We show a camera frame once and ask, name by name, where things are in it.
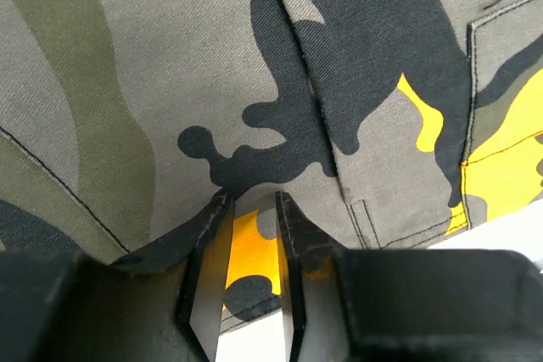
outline pocket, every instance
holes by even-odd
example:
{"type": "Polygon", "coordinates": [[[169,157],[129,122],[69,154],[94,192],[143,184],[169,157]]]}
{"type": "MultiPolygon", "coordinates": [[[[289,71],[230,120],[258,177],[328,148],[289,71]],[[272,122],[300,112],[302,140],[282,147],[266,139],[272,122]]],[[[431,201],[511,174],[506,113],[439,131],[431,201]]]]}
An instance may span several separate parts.
{"type": "Polygon", "coordinates": [[[472,226],[543,198],[543,0],[469,26],[472,109],[462,193],[472,226]]]}

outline cloth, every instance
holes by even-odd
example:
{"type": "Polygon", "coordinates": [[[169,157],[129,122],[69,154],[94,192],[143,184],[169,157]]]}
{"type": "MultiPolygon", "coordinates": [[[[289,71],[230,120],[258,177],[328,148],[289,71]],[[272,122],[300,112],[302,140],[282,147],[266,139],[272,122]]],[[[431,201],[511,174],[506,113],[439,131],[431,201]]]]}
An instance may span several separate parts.
{"type": "Polygon", "coordinates": [[[223,330],[279,305],[274,192],[351,248],[543,198],[543,0],[0,0],[0,241],[103,262],[236,196],[223,330]]]}

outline white surface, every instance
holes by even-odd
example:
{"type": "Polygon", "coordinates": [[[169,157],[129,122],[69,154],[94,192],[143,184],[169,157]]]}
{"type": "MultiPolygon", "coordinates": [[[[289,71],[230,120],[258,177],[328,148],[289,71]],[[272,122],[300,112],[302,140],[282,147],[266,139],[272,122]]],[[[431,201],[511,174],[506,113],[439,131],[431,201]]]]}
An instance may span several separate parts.
{"type": "MultiPolygon", "coordinates": [[[[431,248],[511,249],[543,260],[543,200],[431,248]]],[[[219,338],[216,362],[284,362],[283,317],[270,315],[219,338]]]]}

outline yellow patch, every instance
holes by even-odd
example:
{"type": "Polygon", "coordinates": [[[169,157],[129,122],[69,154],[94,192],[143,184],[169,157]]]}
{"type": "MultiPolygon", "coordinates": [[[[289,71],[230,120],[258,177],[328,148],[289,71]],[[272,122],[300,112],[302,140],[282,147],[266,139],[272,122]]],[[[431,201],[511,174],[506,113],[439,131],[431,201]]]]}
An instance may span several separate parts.
{"type": "Polygon", "coordinates": [[[271,292],[281,293],[277,239],[265,239],[258,231],[258,211],[234,220],[227,288],[237,279],[261,275],[271,281],[271,292]]]}
{"type": "Polygon", "coordinates": [[[432,153],[435,150],[435,141],[443,129],[443,115],[418,97],[403,73],[397,87],[415,104],[423,117],[423,128],[417,138],[417,148],[423,153],[432,153]]]}
{"type": "Polygon", "coordinates": [[[464,205],[459,203],[456,207],[451,208],[451,224],[449,229],[445,232],[445,236],[450,235],[453,232],[460,231],[467,226],[466,213],[464,212],[464,205]]]}
{"type": "Polygon", "coordinates": [[[542,90],[540,70],[515,98],[500,129],[462,164],[463,192],[486,201],[487,220],[519,211],[541,192],[536,168],[543,159],[543,145],[535,137],[543,133],[542,90]]]}

